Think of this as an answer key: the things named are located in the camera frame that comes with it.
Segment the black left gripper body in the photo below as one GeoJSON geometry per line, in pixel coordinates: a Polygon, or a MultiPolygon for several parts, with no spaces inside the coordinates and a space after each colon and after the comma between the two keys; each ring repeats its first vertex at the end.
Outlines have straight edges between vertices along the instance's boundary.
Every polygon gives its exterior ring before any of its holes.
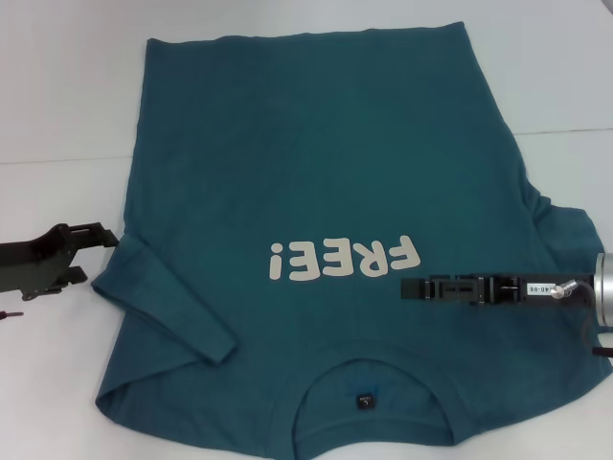
{"type": "Polygon", "coordinates": [[[1,244],[1,292],[48,287],[71,267],[77,247],[67,224],[31,241],[1,244]]]}

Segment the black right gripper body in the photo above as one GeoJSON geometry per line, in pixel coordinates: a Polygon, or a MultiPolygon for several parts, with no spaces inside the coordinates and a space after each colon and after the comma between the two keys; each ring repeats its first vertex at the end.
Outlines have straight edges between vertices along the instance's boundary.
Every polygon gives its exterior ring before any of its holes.
{"type": "Polygon", "coordinates": [[[592,274],[495,274],[489,277],[492,305],[594,307],[592,274]]]}

